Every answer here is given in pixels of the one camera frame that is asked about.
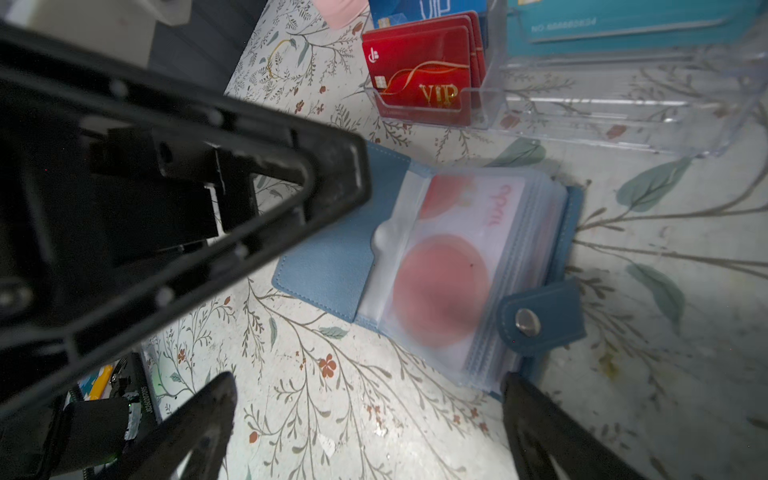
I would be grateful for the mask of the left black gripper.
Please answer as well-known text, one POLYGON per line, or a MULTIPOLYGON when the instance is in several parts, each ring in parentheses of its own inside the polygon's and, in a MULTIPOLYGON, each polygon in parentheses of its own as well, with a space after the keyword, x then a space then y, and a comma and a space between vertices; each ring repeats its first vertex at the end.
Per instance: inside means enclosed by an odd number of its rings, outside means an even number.
POLYGON ((1 415, 363 205, 365 141, 1 27, 1 415))

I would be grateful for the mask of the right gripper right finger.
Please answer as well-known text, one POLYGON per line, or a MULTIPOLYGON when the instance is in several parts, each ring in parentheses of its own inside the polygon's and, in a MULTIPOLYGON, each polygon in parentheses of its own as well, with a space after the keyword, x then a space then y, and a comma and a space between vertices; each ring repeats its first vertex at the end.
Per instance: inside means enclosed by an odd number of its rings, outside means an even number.
POLYGON ((534 384, 517 373, 502 384, 503 422, 520 479, 640 479, 534 384))

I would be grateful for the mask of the pink white circle card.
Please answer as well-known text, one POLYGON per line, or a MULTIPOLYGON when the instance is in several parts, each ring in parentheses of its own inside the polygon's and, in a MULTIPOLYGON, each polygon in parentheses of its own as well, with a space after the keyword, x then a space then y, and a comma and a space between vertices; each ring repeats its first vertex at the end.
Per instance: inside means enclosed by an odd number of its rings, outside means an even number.
POLYGON ((461 372, 531 190, 522 176, 435 176, 394 275, 383 332, 445 374, 461 372))

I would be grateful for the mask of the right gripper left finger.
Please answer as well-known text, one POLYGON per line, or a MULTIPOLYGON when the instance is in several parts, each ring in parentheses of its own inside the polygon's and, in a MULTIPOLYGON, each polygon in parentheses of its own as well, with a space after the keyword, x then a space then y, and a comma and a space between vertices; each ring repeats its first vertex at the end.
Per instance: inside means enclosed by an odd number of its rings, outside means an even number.
POLYGON ((235 377, 213 378, 159 427, 100 472, 99 479, 216 479, 227 453, 237 406, 235 377))

